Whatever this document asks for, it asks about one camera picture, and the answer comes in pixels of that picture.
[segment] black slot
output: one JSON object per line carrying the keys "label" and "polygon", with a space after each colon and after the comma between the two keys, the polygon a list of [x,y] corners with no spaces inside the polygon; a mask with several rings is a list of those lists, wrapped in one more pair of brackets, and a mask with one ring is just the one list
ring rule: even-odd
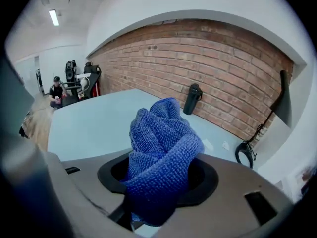
{"label": "black slot", "polygon": [[80,169],[79,169],[78,167],[71,167],[71,168],[67,168],[67,169],[65,169],[65,170],[66,170],[66,172],[67,172],[68,174],[72,174],[72,173],[74,173],[74,172],[80,171]]}
{"label": "black slot", "polygon": [[277,212],[260,192],[249,193],[244,197],[261,226],[277,215]]}

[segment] black t-shirt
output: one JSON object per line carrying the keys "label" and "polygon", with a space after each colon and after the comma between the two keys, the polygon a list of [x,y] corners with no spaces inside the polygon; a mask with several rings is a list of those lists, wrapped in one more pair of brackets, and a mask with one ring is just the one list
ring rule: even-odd
{"label": "black t-shirt", "polygon": [[55,98],[55,96],[58,96],[59,98],[61,98],[61,96],[63,95],[63,88],[58,86],[52,86],[50,88],[50,95]]}

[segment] white ceiling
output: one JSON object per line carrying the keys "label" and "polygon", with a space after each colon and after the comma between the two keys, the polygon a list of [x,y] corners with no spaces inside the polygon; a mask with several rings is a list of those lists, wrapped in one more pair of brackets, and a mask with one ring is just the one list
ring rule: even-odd
{"label": "white ceiling", "polygon": [[15,24],[15,31],[52,28],[49,10],[56,9],[60,28],[87,29],[103,0],[30,0]]}

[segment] black water bottle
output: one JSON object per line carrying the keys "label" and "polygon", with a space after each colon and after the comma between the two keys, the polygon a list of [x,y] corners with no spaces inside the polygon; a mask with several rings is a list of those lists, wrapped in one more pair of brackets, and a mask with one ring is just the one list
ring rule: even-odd
{"label": "black water bottle", "polygon": [[202,90],[199,88],[198,84],[192,84],[189,87],[187,100],[184,106],[183,112],[187,115],[190,115],[197,104],[198,101],[201,100],[203,95]]}

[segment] red brick wall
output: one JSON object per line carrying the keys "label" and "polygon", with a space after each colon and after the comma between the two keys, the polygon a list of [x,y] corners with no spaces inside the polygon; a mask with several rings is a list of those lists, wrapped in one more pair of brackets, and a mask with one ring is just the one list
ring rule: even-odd
{"label": "red brick wall", "polygon": [[120,36],[90,57],[102,70],[101,93],[138,88],[181,106],[189,86],[203,97],[194,113],[242,139],[268,116],[280,91],[279,71],[293,62],[242,28],[210,20],[178,20]]}

